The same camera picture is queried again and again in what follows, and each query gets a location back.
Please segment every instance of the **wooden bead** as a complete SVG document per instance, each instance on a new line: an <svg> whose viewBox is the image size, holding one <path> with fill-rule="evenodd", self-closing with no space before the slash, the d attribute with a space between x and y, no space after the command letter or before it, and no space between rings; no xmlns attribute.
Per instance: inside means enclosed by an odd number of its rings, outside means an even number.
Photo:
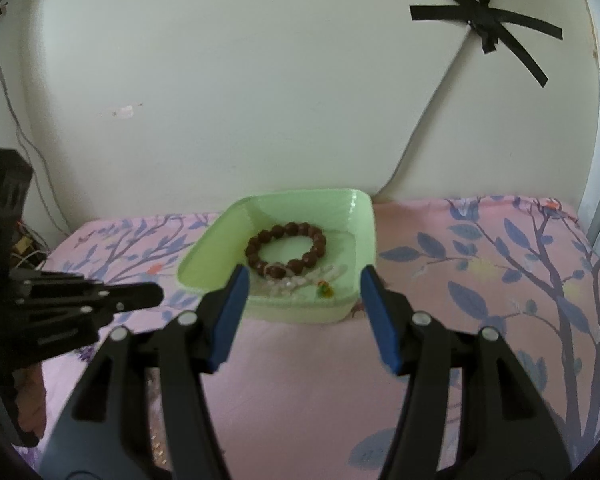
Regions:
<svg viewBox="0 0 600 480"><path fill-rule="evenodd" d="M289 260L289 263L286 264L286 268L290 269L296 276L302 273L304 269L304 258L302 260L298 260L294 258L293 260Z"/></svg>
<svg viewBox="0 0 600 480"><path fill-rule="evenodd" d="M249 264L249 266L251 267L251 269L255 269L256 268L256 264L260 261L260 255L259 254L250 254L249 257L247 258L247 263Z"/></svg>
<svg viewBox="0 0 600 480"><path fill-rule="evenodd" d="M315 253L308 252L302 255L302 262L307 269L313 269L318 262L318 256Z"/></svg>
<svg viewBox="0 0 600 480"><path fill-rule="evenodd" d="M279 266L270 266L267 269L267 274L272 278L279 280L286 276L286 270Z"/></svg>
<svg viewBox="0 0 600 480"><path fill-rule="evenodd" d="M309 227L309 232L307 234L309 235L309 238L313 238L315 235L322 234L322 229L312 225Z"/></svg>
<svg viewBox="0 0 600 480"><path fill-rule="evenodd" d="M244 255L246 257L251 256L252 254L258 254L258 248L255 245L247 245L247 248L244 250Z"/></svg>
<svg viewBox="0 0 600 480"><path fill-rule="evenodd" d="M271 241L271 233L269 231L267 231L266 229L263 231L260 231L258 233L258 240L260 240L263 244L267 244Z"/></svg>
<svg viewBox="0 0 600 480"><path fill-rule="evenodd" d="M285 235L285 228L282 225L274 225L271 228L271 234L274 238L282 238Z"/></svg>
<svg viewBox="0 0 600 480"><path fill-rule="evenodd" d="M286 234L289 236L296 236L298 234L298 224L295 222L289 222L285 225Z"/></svg>
<svg viewBox="0 0 600 480"><path fill-rule="evenodd" d="M256 269L256 272L257 272L259 275L261 275L261 276L264 276L264 269L265 269L265 267L266 267L266 266L268 266L268 265L269 265L269 263L268 263L268 262L264 262L264 261L260 260L260 261L259 261L259 262L258 262L258 263L255 265L255 267L253 267L253 268L254 268L254 269Z"/></svg>
<svg viewBox="0 0 600 480"><path fill-rule="evenodd" d="M311 252L315 253L315 255L318 256L318 258L321 258L327 251L323 244L314 244L314 246L311 247Z"/></svg>

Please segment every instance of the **green bowl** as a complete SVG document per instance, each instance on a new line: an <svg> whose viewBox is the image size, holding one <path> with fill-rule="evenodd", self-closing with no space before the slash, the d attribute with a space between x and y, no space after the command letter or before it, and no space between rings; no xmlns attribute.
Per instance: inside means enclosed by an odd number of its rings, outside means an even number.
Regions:
<svg viewBox="0 0 600 480"><path fill-rule="evenodd" d="M327 253L318 265L342 265L346 272L330 283L335 293L332 298L319 298L311 285L296 289L290 296L250 295L245 316L292 323L329 323L345 318L360 297L360 272L376 262L371 199L355 189L286 191L238 200L184 257L178 266L178 281L198 294L222 288L236 264L247 265L247 240L263 229L288 222L309 222L322 228ZM286 262L310 246L306 237L284 237L263 246L260 254L269 262Z"/></svg>

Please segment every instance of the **electrical wire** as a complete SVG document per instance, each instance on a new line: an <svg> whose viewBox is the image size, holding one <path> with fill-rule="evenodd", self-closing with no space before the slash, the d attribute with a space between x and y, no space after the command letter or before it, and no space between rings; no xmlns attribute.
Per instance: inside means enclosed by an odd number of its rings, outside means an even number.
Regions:
<svg viewBox="0 0 600 480"><path fill-rule="evenodd" d="M407 143L406 143L406 145L404 147L404 151L402 152L402 155L400 156L400 159L398 160L398 163L394 167L394 172L391 174L391 176L389 177L389 179L387 179L387 181L384 183L384 185L378 190L378 192L376 192L371 197L373 200L376 200L376 199L380 198L380 196L382 195L382 193L384 193L387 190L387 188L394 182L395 178L400 173L400 168L402 166L402 163L407 158L407 154L409 153L409 149L413 145L414 139L417 137L416 133L417 133L418 129L420 128L420 125L424 122L424 118L428 114L431 113L432 106L437 101L436 96L438 95L438 93L440 92L440 89L442 88L443 84L447 80L447 78L448 78L448 76L449 76L449 74L451 72L451 69L454 67L454 65L458 61L458 59L460 57L460 53L462 52L462 50L464 49L464 46L467 44L469 38L471 37L471 32L472 32L471 27L467 27L466 31L464 33L464 37L462 38L462 42L460 43L460 46L458 47L458 50L456 51L455 56L451 60L451 63L449 63L449 66L446 68L446 71L445 71L444 75L442 76L442 78L440 79L440 82L438 83L438 86L436 86L436 89L433 91L433 94L431 94L431 97L429 98L429 101L427 102L426 106L424 107L424 110L420 114L420 117L418 118L418 122L416 123L416 126L413 129L413 132L411 133L411 137L409 137L409 140L407 140Z"/></svg>
<svg viewBox="0 0 600 480"><path fill-rule="evenodd" d="M31 254L27 254L27 256L25 256L24 258L17 253L11 253L11 256L15 256L16 258L20 259L20 261L13 268L14 269L19 268L23 263L25 263L30 257L34 256L35 254L44 254L45 261L46 261L46 257L47 257L46 251L41 251L41 250L33 251Z"/></svg>
<svg viewBox="0 0 600 480"><path fill-rule="evenodd" d="M43 169L45 170L46 179L47 179L47 181L49 183L49 189L51 190L51 195L52 195L52 197L54 199L54 202L56 203L56 207L58 208L58 212L60 213L60 216L62 217L62 220L64 220L64 223L67 225L67 227L69 227L69 222L67 221L66 217L64 216L64 213L60 209L60 204L59 204L59 201L58 201L58 196L56 195L56 190L54 188L53 182L51 181L51 176L50 176L50 172L49 172L49 166L46 163L46 158L44 157L44 155L42 154L42 152L40 152L40 150L38 149L38 147L29 139L29 137L26 136L26 134L24 133L24 131L22 129L22 126L20 125L20 120L18 119L15 110L13 109L13 105L11 104L11 99L9 97L9 92L7 90L7 81L4 78L4 72L2 70L2 65L1 64L0 64L0 84L2 85L2 91L4 93L5 100L7 101L7 108L9 109L9 113L11 114L11 117L13 118L13 121L16 123L16 140L18 142L18 145L24 150L24 152L26 154L26 157L27 157L27 160L29 162L29 165L32 168L33 168L33 163L32 163L32 160L31 160L31 156L29 154L29 150L27 149L27 147L22 142L22 139L26 140L27 143L35 150L35 152L40 157L40 160L42 161ZM40 189L40 181L38 179L38 176L37 176L35 170L33 171L33 180L34 180L34 182L36 184L36 189L38 190L38 194L40 195L40 200L42 201L42 205L43 205L43 207L44 207L44 209L46 211L46 214L49 216L49 219L51 220L51 223L63 235L69 236L69 233L65 229L62 229L58 225L58 223L56 222L56 219L51 214L51 211L49 210L49 208L48 208L48 206L46 204L45 197L42 194L42 190Z"/></svg>
<svg viewBox="0 0 600 480"><path fill-rule="evenodd" d="M25 235L25 236L35 240L39 245L41 245L43 247L43 249L46 250L46 252L51 251L49 244L46 243L46 240L42 237L42 235L39 232L37 232L33 228L29 227L27 224L25 224L22 221L18 222L18 226L20 227L20 234Z"/></svg>

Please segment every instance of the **brown bead bracelet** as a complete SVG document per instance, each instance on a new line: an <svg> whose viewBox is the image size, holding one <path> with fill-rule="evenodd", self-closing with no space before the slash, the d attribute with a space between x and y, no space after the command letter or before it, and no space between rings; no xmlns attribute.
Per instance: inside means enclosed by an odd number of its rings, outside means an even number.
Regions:
<svg viewBox="0 0 600 480"><path fill-rule="evenodd" d="M268 244L273 238L282 238L284 235L287 236L308 236L313 241L313 245L309 251L302 255L302 259L294 258L286 263L286 266L282 264L270 264L260 258L258 252L263 244ZM260 231L256 236L250 238L247 243L247 248L244 250L245 256L247 256L247 262L252 269L264 276L265 273L272 278L279 280L286 276L286 270L289 269L296 276L301 274L302 271L307 268L311 269L315 267L318 259L324 256L326 252L327 238L322 234L322 229L314 225L303 222L297 224L295 222L289 222L285 226L274 225L269 231Z"/></svg>

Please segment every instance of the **pink bedsheet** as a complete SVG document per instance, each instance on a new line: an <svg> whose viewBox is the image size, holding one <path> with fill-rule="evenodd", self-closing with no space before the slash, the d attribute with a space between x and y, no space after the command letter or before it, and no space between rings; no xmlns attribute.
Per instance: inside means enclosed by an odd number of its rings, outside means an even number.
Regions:
<svg viewBox="0 0 600 480"><path fill-rule="evenodd" d="M112 325L158 328L195 308L198 298L178 288L174 272L214 218L90 222L46 268L160 283L160 307ZM600 437L600 260L573 213L553 200L488 197L379 205L376 222L378 269L389 287L455 330L498 327L554 412L573 464L580 462ZM40 450L92 353L44 364L49 429ZM455 456L457 370L450 386L441 466ZM323 326L243 320L229 361L204 387L235 479L367 480L378 477L406 384L384 370L357 309ZM29 452L32 462L40 450Z"/></svg>

